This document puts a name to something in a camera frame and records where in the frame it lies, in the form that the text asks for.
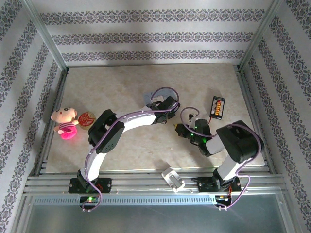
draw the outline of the pink toy body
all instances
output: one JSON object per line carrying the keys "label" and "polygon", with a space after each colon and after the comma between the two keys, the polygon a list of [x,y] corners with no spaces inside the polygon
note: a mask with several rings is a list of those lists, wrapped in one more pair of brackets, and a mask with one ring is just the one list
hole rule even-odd
{"label": "pink toy body", "polygon": [[73,138],[77,134],[76,125],[79,123],[75,120],[77,111],[73,108],[61,108],[53,112],[51,119],[59,123],[54,128],[62,139],[68,140]]}

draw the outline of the stuffed toy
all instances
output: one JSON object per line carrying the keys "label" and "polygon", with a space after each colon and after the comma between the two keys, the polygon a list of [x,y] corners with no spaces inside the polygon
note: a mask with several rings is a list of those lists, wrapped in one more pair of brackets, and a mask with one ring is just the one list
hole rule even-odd
{"label": "stuffed toy", "polygon": [[59,124],[54,128],[54,132],[65,140],[73,138],[77,134],[76,125],[79,123],[75,120],[76,116],[77,111],[73,108],[61,108],[54,111],[51,119]]}

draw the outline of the marble surface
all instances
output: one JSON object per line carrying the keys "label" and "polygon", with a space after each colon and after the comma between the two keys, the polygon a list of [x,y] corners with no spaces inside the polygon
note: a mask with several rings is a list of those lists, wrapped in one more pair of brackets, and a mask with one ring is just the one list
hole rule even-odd
{"label": "marble surface", "polygon": [[[239,119],[252,128],[233,66],[226,63],[71,68],[62,107],[75,108],[78,115],[91,111],[96,117],[106,109],[132,112],[144,106],[144,93],[163,86],[179,93],[181,107],[177,116],[165,125],[125,132],[107,154],[101,170],[219,166],[227,156],[225,150],[206,158],[187,139],[178,137],[173,126],[180,123],[180,111],[187,106],[198,108],[207,118],[214,95],[225,98],[225,109],[222,120],[211,120],[212,134]],[[77,135],[67,141],[54,134],[46,172],[76,172],[83,167],[89,151],[88,135],[79,126],[77,129]],[[263,164],[260,155],[251,165]]]}

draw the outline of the white wall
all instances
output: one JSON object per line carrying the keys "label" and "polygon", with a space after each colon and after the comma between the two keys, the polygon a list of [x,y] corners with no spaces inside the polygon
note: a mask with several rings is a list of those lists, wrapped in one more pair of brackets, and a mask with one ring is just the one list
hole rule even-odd
{"label": "white wall", "polygon": [[266,141],[311,232],[311,1],[284,1],[245,68]]}
{"label": "white wall", "polygon": [[0,0],[0,233],[40,154],[60,69],[18,0]]}
{"label": "white wall", "polygon": [[238,64],[272,0],[34,0],[68,66]]}

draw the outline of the purple cable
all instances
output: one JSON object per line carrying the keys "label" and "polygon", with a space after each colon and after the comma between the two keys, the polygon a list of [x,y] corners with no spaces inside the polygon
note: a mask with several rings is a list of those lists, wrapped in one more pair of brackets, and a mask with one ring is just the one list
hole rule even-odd
{"label": "purple cable", "polygon": [[253,160],[259,155],[259,153],[261,152],[261,143],[260,143],[260,140],[259,140],[257,134],[255,134],[251,129],[249,129],[248,127],[245,127],[245,126],[243,126],[243,125],[239,125],[239,124],[231,124],[231,125],[229,125],[229,126],[235,126],[235,127],[239,127],[239,128],[241,128],[241,129],[244,129],[244,130],[246,130],[246,131],[249,131],[249,132],[255,137],[255,139],[256,139],[256,141],[257,141],[257,143],[258,143],[258,151],[257,151],[256,155],[254,156],[254,158],[252,158],[252,159],[246,161],[246,162],[243,164],[243,166],[241,166],[241,167],[236,171],[235,174],[236,174],[237,177],[239,177],[239,178],[240,178],[240,177],[246,177],[246,178],[248,178],[248,181],[247,181],[247,183],[246,183],[244,189],[241,191],[241,193],[238,195],[238,197],[234,200],[234,202],[231,203],[230,205],[228,205],[227,207],[220,207],[220,209],[222,209],[222,210],[226,210],[226,209],[229,209],[230,207],[232,207],[235,203],[238,202],[238,200],[241,198],[241,196],[243,195],[243,193],[246,191],[246,189],[247,189],[247,187],[248,187],[248,185],[249,185],[249,183],[250,183],[250,181],[251,181],[251,178],[250,178],[250,176],[248,176],[248,175],[239,175],[238,173],[241,171],[241,169],[242,169],[246,164],[248,164],[249,162],[253,161]]}
{"label": "purple cable", "polygon": [[194,133],[194,134],[199,135],[199,136],[202,136],[202,137],[214,137],[214,136],[216,136],[216,135],[205,135],[205,134],[198,133],[198,132],[196,132],[196,131],[190,129],[190,128],[185,124],[185,122],[183,121],[183,117],[182,117],[182,114],[183,114],[183,112],[184,112],[186,109],[193,109],[193,110],[195,110],[195,111],[198,112],[198,115],[200,114],[200,111],[199,111],[197,108],[194,108],[194,107],[186,107],[186,108],[184,108],[183,110],[181,110],[181,112],[180,112],[181,123],[183,123],[183,125],[186,127],[187,130],[189,130],[191,133]]}
{"label": "purple cable", "polygon": [[[119,117],[115,122],[113,122],[113,124],[109,127],[109,129],[106,131],[106,133],[102,136],[102,138],[99,140],[99,142],[94,146],[93,149],[91,149],[91,151],[89,152],[89,154],[87,155],[86,157],[86,160],[84,162],[84,170],[85,170],[85,173],[86,173],[86,179],[87,179],[87,182],[99,193],[99,201],[97,202],[97,204],[91,208],[91,209],[88,209],[87,211],[88,212],[91,212],[93,210],[95,210],[98,206],[100,206],[101,202],[102,202],[102,199],[103,199],[103,195],[102,195],[102,192],[89,180],[88,178],[88,171],[87,171],[87,163],[88,163],[88,160],[90,158],[90,156],[96,152],[96,149],[99,147],[99,145],[103,142],[103,140],[107,137],[108,133],[111,131],[111,129],[122,119],[125,119],[127,117],[135,117],[135,116],[138,116],[142,113],[164,113],[164,112],[169,112],[169,111],[172,111],[176,108],[176,106],[178,106],[179,104],[179,94],[178,92],[171,88],[171,87],[161,87],[159,88],[158,90],[156,90],[152,95],[151,95],[151,101],[154,97],[154,95],[159,91],[159,90],[162,90],[162,89],[170,89],[172,90],[176,96],[177,96],[177,102],[174,104],[174,106],[172,108],[169,108],[169,109],[164,109],[164,110],[150,110],[150,111],[137,111],[137,112],[132,112],[132,113],[128,113],[128,114],[125,114],[121,117]],[[85,208],[84,208],[84,204],[87,203],[87,201],[85,201],[83,204],[82,204],[82,210],[85,211]]]}

